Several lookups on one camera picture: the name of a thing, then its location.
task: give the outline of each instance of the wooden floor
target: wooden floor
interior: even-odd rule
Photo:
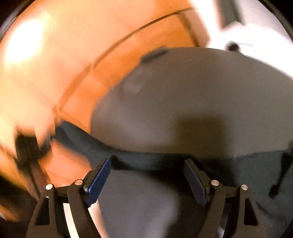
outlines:
[[[34,1],[0,43],[0,174],[25,187],[5,151],[15,153],[16,128],[39,141],[60,119],[90,132],[95,105],[142,55],[205,46],[203,24],[187,0]],[[90,169],[57,142],[42,166],[57,186]]]

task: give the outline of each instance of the round metal rivet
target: round metal rivet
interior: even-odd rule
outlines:
[[[82,185],[83,181],[82,179],[78,179],[74,182],[75,185]]]
[[[50,190],[51,188],[53,188],[53,185],[52,184],[47,184],[46,189]]]
[[[218,186],[219,185],[219,181],[218,180],[212,180],[211,184],[214,186]]]
[[[242,184],[242,185],[241,185],[241,188],[242,188],[243,190],[247,190],[247,189],[248,189],[247,185],[245,185],[245,184]]]

